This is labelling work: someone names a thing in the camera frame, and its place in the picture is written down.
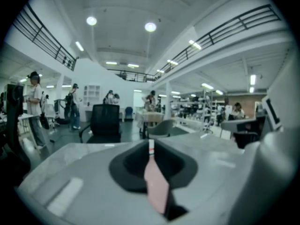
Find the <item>white desk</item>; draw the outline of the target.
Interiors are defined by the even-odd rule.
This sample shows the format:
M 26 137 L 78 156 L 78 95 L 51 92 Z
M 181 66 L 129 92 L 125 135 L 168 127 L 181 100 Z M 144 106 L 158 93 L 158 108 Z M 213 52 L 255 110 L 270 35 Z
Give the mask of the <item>white desk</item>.
M 33 115 L 26 114 L 26 113 L 18 117 L 17 135 L 20 142 L 24 143 L 24 141 L 27 142 L 30 141 L 33 148 L 37 149 L 37 144 L 35 142 L 34 135 L 30 127 L 30 121 L 29 121 L 29 118 L 32 117 Z M 5 132 L 6 125 L 7 125 L 7 115 L 0 113 L 0 132 Z

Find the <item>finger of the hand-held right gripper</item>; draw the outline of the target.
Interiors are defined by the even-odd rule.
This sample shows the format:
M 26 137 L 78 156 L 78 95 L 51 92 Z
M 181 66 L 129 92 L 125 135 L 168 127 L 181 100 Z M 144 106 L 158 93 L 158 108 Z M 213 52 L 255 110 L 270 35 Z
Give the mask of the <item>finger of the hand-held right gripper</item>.
M 221 128 L 231 133 L 255 133 L 261 135 L 264 117 L 241 120 L 228 120 L 221 123 Z

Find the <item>pink big plate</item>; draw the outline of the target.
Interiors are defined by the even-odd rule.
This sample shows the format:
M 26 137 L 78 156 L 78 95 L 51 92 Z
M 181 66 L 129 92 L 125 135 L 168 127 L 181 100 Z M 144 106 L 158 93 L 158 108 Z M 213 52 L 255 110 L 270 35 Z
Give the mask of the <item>pink big plate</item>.
M 149 160 L 144 171 L 147 199 L 160 214 L 165 214 L 169 184 L 155 161 L 155 142 L 149 139 Z

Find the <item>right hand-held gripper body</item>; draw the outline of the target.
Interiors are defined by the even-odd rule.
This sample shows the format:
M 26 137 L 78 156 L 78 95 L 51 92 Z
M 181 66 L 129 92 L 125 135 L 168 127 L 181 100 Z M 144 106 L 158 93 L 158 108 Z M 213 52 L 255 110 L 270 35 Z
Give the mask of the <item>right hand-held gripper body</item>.
M 281 121 L 272 105 L 271 98 L 265 96 L 255 112 L 255 118 L 264 117 L 261 135 L 255 133 L 234 133 L 238 148 L 244 149 L 248 144 L 262 140 L 269 132 L 281 127 Z

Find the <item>black mezzanine railing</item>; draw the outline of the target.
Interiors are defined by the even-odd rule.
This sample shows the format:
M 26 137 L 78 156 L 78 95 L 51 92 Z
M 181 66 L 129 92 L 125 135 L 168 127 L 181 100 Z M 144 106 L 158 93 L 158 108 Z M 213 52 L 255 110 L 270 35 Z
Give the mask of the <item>black mezzanine railing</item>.
M 20 10 L 12 25 L 48 55 L 74 71 L 77 58 L 72 56 L 46 28 L 29 3 Z
M 227 38 L 257 26 L 281 20 L 282 19 L 279 17 L 279 14 L 270 4 L 253 8 L 217 26 L 197 40 L 190 40 L 189 45 L 173 59 L 168 60 L 161 69 L 157 70 L 155 76 L 160 77 L 170 72 L 178 65 L 190 60 L 200 51 L 203 51 Z
M 115 69 L 108 69 L 108 71 L 112 72 L 113 74 L 117 75 L 118 77 L 122 78 L 125 81 L 152 83 L 155 82 L 157 79 L 154 75 L 133 72 L 133 71 L 115 70 Z

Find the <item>white cubby shelf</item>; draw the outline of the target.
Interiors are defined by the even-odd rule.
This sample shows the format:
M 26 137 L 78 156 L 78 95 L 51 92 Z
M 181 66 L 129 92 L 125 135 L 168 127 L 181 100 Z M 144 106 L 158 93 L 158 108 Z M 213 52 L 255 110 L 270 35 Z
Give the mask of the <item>white cubby shelf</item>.
M 100 104 L 100 86 L 99 85 L 86 85 L 83 92 L 84 106 L 93 106 Z

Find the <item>checkered cloth table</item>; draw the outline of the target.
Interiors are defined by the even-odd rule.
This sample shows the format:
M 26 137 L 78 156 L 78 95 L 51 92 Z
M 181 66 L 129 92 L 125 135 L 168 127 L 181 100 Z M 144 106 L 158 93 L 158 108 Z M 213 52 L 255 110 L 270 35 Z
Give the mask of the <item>checkered cloth table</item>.
M 143 126 L 144 123 L 154 123 L 158 124 L 164 119 L 164 114 L 159 112 L 147 112 L 147 111 L 137 111 L 136 121 L 139 128 Z

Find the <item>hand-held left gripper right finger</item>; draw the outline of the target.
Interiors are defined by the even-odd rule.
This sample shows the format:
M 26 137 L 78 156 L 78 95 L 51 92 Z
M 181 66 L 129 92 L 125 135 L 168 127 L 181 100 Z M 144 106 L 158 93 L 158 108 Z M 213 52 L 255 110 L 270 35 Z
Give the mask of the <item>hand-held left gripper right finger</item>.
M 176 221 L 228 221 L 253 164 L 256 148 L 224 139 L 161 139 L 155 158 L 170 184 L 168 214 Z

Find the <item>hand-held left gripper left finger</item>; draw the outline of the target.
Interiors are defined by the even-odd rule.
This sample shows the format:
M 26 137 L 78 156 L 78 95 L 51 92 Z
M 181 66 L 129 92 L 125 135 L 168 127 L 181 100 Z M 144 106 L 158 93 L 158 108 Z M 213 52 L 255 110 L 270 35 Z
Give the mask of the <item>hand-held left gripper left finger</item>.
M 148 143 L 69 143 L 21 183 L 20 197 L 41 217 L 148 217 Z

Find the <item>black office chair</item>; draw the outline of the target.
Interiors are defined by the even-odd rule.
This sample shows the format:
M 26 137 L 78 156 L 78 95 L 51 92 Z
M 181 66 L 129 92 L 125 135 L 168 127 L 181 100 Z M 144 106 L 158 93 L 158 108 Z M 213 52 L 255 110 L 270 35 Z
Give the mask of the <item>black office chair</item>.
M 23 109 L 23 87 L 20 85 L 8 84 L 6 88 L 6 138 L 7 143 L 13 153 L 17 156 L 19 164 L 24 173 L 30 171 L 30 160 L 24 152 L 19 142 L 18 117 L 22 115 Z

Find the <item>grey shell chair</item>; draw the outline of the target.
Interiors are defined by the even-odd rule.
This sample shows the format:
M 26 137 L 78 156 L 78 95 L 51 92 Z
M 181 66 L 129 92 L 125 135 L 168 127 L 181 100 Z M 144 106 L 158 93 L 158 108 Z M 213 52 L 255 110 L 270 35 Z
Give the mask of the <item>grey shell chair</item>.
M 154 127 L 147 127 L 147 137 L 149 139 L 165 138 L 171 135 L 174 120 L 164 120 Z

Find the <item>white metal storage rack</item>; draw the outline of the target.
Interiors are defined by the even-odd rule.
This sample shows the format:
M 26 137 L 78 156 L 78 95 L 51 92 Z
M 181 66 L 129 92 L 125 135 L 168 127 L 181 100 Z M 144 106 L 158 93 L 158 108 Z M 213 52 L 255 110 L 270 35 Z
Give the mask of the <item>white metal storage rack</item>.
M 218 97 L 223 94 L 207 87 L 193 94 L 173 94 L 171 112 L 175 127 L 188 133 L 200 131 L 219 136 L 221 129 L 217 126 L 224 119 L 226 102 Z

